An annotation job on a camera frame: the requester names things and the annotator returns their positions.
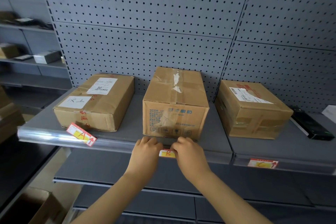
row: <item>person's right hand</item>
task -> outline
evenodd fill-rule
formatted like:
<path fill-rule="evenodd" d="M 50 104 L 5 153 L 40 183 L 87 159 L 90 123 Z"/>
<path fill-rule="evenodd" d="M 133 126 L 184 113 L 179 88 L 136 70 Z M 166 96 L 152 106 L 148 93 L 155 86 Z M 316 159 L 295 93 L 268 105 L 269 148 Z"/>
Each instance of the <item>person's right hand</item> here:
<path fill-rule="evenodd" d="M 192 184 L 195 185 L 200 177 L 211 173 L 202 147 L 190 138 L 179 137 L 170 149 L 175 151 L 178 166 Z"/>

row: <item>white box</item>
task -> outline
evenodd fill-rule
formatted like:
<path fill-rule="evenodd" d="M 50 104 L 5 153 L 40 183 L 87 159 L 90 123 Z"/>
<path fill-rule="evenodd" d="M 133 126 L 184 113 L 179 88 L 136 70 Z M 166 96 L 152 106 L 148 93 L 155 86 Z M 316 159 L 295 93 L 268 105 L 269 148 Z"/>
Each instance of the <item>white box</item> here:
<path fill-rule="evenodd" d="M 49 64 L 59 59 L 61 59 L 60 51 L 48 51 L 34 55 L 35 62 L 40 64 Z"/>
<path fill-rule="evenodd" d="M 336 123 L 336 105 L 328 105 L 322 112 L 322 114 Z"/>

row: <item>person's right arm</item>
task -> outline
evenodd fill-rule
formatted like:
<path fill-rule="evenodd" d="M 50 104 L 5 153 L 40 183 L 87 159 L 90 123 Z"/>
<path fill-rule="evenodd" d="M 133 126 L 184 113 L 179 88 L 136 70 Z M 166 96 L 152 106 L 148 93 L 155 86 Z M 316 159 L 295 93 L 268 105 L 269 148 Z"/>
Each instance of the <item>person's right arm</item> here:
<path fill-rule="evenodd" d="M 204 151 L 197 143 L 179 137 L 171 150 L 175 151 L 183 175 L 204 195 L 225 223 L 272 223 L 210 170 Z"/>

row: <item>hand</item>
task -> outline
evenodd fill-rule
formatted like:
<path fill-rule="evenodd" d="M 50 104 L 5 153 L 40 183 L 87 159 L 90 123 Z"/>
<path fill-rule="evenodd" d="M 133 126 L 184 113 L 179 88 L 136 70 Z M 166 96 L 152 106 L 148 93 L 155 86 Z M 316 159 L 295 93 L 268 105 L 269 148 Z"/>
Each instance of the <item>hand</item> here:
<path fill-rule="evenodd" d="M 162 143 L 158 143 L 156 137 L 148 136 L 138 140 L 133 148 L 131 159 L 124 173 L 125 176 L 135 179 L 145 186 L 158 164 L 160 150 L 163 149 Z"/>
<path fill-rule="evenodd" d="M 193 185 L 200 177 L 211 173 L 202 147 L 190 138 L 179 137 L 170 149 L 175 151 L 178 166 Z"/>

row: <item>beige floor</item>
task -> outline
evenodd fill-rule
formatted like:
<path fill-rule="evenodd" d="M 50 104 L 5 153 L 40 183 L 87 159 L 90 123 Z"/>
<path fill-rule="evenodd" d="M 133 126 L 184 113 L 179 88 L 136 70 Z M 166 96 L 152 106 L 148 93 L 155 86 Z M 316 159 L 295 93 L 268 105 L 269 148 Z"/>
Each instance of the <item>beige floor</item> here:
<path fill-rule="evenodd" d="M 82 186 L 72 183 L 53 182 L 54 175 L 67 159 L 67 154 L 69 154 L 69 149 L 61 148 L 29 186 L 51 191 L 68 211 Z"/>

